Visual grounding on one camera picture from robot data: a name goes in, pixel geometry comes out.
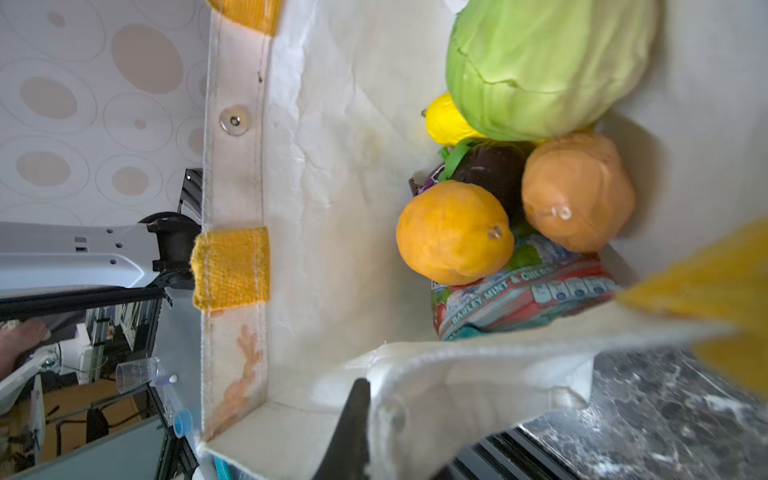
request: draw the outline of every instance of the clear plastic cup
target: clear plastic cup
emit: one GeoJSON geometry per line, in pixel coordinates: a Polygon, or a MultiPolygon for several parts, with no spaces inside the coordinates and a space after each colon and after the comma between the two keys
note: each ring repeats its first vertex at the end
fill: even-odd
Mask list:
{"type": "Polygon", "coordinates": [[[114,371],[118,392],[126,393],[160,376],[160,360],[156,357],[121,363],[114,371]]]}

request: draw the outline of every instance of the yellow squash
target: yellow squash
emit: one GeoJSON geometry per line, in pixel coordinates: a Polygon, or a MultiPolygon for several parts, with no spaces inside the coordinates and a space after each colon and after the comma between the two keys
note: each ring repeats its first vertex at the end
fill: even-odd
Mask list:
{"type": "Polygon", "coordinates": [[[448,180],[400,214],[397,246],[416,272],[444,285],[465,285],[498,272],[511,258],[515,238],[496,197],[448,180]]]}
{"type": "Polygon", "coordinates": [[[429,136],[446,147],[454,147],[465,138],[486,138],[464,120],[453,103],[451,94],[445,94],[433,101],[425,116],[429,136]]]}

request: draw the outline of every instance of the wallpaper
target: wallpaper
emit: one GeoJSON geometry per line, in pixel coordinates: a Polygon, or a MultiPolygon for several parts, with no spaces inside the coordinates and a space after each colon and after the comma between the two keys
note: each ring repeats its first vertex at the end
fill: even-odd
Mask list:
{"type": "Polygon", "coordinates": [[[203,164],[202,0],[0,0],[0,221],[177,209],[203,164]]]}

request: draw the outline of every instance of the marble countertop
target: marble countertop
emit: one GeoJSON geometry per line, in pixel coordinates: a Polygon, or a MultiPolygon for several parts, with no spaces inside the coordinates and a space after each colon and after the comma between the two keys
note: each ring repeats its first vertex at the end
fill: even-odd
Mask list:
{"type": "Polygon", "coordinates": [[[585,480],[768,478],[768,405],[680,349],[602,353],[589,408],[521,427],[585,480]]]}

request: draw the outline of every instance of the cabbage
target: cabbage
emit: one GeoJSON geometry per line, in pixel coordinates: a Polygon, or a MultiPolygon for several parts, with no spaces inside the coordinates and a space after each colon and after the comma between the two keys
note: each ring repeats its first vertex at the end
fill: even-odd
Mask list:
{"type": "Polygon", "coordinates": [[[451,34],[448,90],[474,129],[500,141],[565,134],[640,80],[656,0],[470,0],[451,34]]]}

